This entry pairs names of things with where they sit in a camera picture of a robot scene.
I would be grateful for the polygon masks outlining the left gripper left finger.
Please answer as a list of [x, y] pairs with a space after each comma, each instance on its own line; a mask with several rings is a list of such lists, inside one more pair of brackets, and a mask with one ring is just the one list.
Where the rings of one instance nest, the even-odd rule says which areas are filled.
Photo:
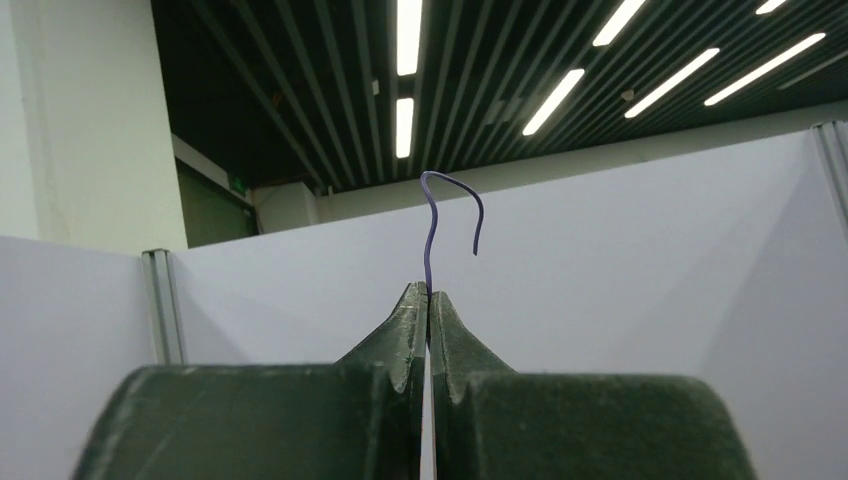
[[340, 360], [133, 371], [94, 424], [77, 479], [416, 479], [427, 294], [409, 284]]

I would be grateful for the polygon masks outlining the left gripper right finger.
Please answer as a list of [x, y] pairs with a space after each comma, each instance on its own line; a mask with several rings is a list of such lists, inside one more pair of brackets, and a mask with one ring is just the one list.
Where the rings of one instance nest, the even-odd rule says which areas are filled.
[[752, 479], [722, 399], [689, 376], [520, 373], [429, 303], [440, 479]]

